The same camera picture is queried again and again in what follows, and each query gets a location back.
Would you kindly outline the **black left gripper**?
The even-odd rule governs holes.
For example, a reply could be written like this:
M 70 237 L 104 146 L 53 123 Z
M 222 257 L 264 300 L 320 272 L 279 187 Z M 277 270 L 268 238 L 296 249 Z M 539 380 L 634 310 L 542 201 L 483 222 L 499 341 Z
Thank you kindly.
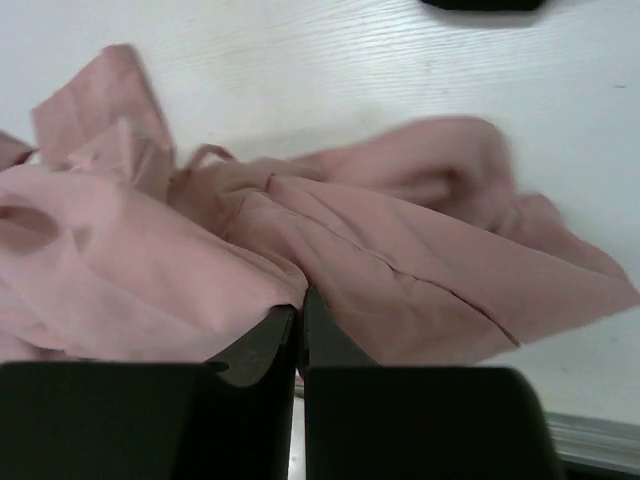
M 422 3 L 446 11 L 458 12 L 533 12 L 545 0 L 422 0 Z

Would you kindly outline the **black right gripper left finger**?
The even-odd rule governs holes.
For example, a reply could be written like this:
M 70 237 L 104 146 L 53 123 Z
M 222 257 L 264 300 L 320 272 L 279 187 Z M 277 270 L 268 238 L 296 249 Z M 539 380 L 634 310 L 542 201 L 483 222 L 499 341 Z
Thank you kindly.
M 284 479 L 296 312 L 278 306 L 203 363 L 1 368 L 5 479 Z

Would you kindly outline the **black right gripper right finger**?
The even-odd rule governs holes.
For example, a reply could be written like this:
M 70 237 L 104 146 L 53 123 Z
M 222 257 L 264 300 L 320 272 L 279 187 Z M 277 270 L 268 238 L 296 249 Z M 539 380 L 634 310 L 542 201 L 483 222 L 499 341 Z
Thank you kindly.
M 504 367 L 384 367 L 311 287 L 302 310 L 309 479 L 562 479 L 541 404 Z

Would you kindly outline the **pink trousers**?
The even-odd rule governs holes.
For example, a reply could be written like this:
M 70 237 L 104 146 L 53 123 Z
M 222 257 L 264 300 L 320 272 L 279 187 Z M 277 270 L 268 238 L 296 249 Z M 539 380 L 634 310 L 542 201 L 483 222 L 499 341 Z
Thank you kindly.
M 501 132 L 406 124 L 291 160 L 183 167 L 136 50 L 102 50 L 1 138 L 1 358 L 201 362 L 316 286 L 375 361 L 475 363 L 634 308 L 638 291 Z

